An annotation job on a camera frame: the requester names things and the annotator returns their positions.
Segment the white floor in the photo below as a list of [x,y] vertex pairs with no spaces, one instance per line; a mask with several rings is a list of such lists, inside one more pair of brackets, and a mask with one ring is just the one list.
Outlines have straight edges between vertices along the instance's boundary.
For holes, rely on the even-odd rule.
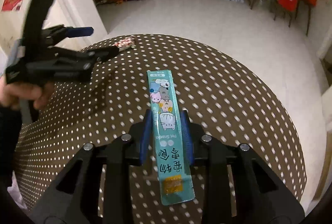
[[108,37],[169,34],[208,44],[240,61],[277,95],[300,137],[307,185],[306,210],[323,166],[326,131],[321,92],[327,89],[320,62],[296,23],[278,18],[267,6],[250,10],[229,0],[142,0],[98,7]]

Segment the finger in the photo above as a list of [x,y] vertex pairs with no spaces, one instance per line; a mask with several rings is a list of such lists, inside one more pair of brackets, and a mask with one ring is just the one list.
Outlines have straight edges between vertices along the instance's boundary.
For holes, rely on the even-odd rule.
[[43,88],[43,93],[41,97],[36,99],[34,102],[34,108],[37,110],[41,110],[47,106],[49,103],[49,99],[51,98],[52,94],[54,93],[54,83],[46,83]]
[[11,83],[4,87],[5,94],[26,100],[36,100],[42,95],[42,89],[29,83]]

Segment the round table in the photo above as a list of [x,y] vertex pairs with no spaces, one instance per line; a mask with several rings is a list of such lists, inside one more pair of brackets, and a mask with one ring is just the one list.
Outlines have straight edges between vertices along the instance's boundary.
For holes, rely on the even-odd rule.
[[[96,64],[90,83],[57,84],[39,120],[23,126],[15,172],[29,209],[85,143],[108,144],[143,119],[150,107],[146,72],[162,69],[172,71],[179,108],[187,109],[193,122],[225,144],[248,143],[301,199],[306,173],[298,134],[287,111],[262,80],[208,45],[169,35],[133,36],[136,49]],[[84,51],[125,37],[101,41]],[[192,170],[196,199],[163,206],[157,170],[154,149],[149,146],[147,163],[131,167],[130,172],[135,223],[200,223],[205,171]],[[101,205],[103,184],[100,193]]]

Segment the metal screw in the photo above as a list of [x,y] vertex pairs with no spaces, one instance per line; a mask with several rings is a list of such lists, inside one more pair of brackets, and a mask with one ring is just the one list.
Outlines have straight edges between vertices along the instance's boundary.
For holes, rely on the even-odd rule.
[[240,149],[241,149],[242,151],[249,151],[250,146],[249,146],[248,144],[241,144],[241,145],[240,145]]
[[84,69],[84,70],[87,70],[87,69],[90,68],[90,66],[91,66],[90,63],[86,63],[86,64],[83,66],[83,69]]
[[123,134],[122,136],[121,136],[121,139],[123,140],[123,141],[128,141],[128,140],[130,140],[132,138],[132,136],[130,135],[130,134]]
[[83,149],[86,151],[90,151],[93,148],[92,143],[84,144]]
[[203,135],[202,141],[204,142],[210,142],[212,140],[212,137],[210,135]]

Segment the dining table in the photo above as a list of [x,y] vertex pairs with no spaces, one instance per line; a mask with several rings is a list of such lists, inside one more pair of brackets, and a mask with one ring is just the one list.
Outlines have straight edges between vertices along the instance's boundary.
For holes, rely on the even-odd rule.
[[[82,51],[126,37],[106,39]],[[96,64],[90,82],[56,83],[39,120],[23,125],[15,174],[29,210],[84,144],[109,144],[142,121],[150,108],[147,71],[165,69],[172,72],[179,109],[187,110],[192,122],[224,144],[247,143],[301,200],[307,176],[299,136],[285,107],[262,79],[209,43],[162,34],[132,37],[135,48]],[[103,208],[106,169],[99,190],[101,217],[107,210]],[[161,204],[157,171],[154,144],[150,144],[146,163],[130,167],[134,222],[200,223],[205,169],[191,167],[195,199],[170,206]],[[234,186],[229,185],[235,204]]]

